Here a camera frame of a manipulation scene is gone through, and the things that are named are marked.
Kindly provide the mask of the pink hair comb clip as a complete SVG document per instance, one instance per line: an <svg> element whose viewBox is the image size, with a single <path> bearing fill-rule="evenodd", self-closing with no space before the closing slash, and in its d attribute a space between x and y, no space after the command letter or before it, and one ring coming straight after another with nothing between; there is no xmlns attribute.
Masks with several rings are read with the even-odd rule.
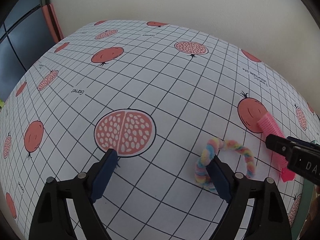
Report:
<svg viewBox="0 0 320 240"><path fill-rule="evenodd" d="M292 172L287 168L288 161L281 155L286 151L284 145L285 137L276 120L271 113L267 112L260 120L258 120L257 124L266 137L266 147L274 152L272 159L280 170L282 181L287 182L294 180L296 176L295 172Z"/></svg>

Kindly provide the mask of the pink bed frame edge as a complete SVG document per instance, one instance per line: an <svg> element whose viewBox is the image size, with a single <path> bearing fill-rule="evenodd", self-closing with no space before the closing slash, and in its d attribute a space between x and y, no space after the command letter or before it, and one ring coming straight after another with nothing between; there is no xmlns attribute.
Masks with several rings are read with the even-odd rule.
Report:
<svg viewBox="0 0 320 240"><path fill-rule="evenodd" d="M52 3L44 5L41 9L54 42L57 43L61 41L63 39L63 33L57 20L57 16L55 14Z"/></svg>

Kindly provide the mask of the pomegranate grid bed sheet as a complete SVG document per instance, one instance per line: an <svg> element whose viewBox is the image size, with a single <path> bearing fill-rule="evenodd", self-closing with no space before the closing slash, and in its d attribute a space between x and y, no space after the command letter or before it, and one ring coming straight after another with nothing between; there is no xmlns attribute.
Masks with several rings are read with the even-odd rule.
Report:
<svg viewBox="0 0 320 240"><path fill-rule="evenodd" d="M1 112L1 185L29 237L48 177L72 179L114 146L118 167L95 208L113 239L208 239L227 203L195 181L212 137L254 154L295 218L304 180L284 182L255 120L319 138L319 118L276 71L211 35L166 23L90 23L50 46Z"/></svg>

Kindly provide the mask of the teal shallow box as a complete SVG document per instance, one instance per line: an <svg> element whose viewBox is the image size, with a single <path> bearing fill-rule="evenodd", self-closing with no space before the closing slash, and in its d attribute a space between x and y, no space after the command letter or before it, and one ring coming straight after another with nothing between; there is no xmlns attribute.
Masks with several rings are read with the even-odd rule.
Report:
<svg viewBox="0 0 320 240"><path fill-rule="evenodd" d="M304 179L303 193L305 192L307 193L307 200L304 200L303 204L308 207L308 210L297 239L303 238L319 213L319 186Z"/></svg>

